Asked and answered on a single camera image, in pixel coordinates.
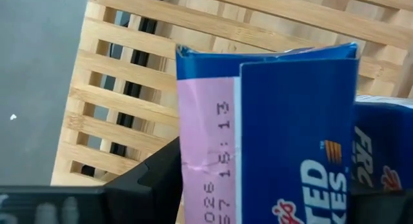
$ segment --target pink label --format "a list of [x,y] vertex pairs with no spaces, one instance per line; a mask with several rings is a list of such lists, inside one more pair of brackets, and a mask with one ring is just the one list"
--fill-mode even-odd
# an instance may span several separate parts
[[234,79],[177,86],[185,223],[235,224]]

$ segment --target wooden slatted shelf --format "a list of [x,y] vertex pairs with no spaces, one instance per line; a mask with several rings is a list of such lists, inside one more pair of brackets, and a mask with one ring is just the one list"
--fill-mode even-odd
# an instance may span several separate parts
[[[132,14],[128,27],[114,24],[116,10]],[[413,97],[413,53],[406,57],[413,52],[412,11],[413,0],[89,0],[52,184],[101,185],[177,136],[179,43],[203,52],[256,53],[357,41],[363,53],[358,93]],[[137,31],[142,17],[163,30]],[[121,59],[107,56],[110,43],[123,46]],[[132,49],[150,54],[151,64],[131,64]],[[102,75],[116,78],[113,90],[100,87]],[[126,96],[125,81],[152,92]],[[106,120],[94,117],[96,106],[109,110]],[[140,118],[140,127],[117,125],[119,112]],[[100,150],[88,146],[89,136],[102,139]],[[108,152],[111,143],[140,153],[116,156]],[[82,165],[103,174],[81,175]]]

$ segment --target red logo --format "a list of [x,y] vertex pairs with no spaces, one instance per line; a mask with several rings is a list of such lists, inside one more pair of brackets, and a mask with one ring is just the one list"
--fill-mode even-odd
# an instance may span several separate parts
[[279,224],[304,224],[296,217],[296,205],[291,201],[279,199],[272,207],[272,213],[278,217]]
[[381,184],[384,186],[385,190],[401,190],[398,173],[395,170],[391,170],[388,166],[383,167]]

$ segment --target gray floor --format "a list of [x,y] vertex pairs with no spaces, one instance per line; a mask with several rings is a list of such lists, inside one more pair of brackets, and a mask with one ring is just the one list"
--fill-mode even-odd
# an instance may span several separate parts
[[2,185],[50,183],[85,5],[0,0]]

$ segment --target blue cereal box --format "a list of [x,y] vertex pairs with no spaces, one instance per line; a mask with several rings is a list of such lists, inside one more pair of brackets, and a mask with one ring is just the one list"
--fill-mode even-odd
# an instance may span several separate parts
[[378,190],[413,188],[413,100],[358,96],[352,178]]
[[237,223],[346,223],[359,61],[342,50],[241,65]]

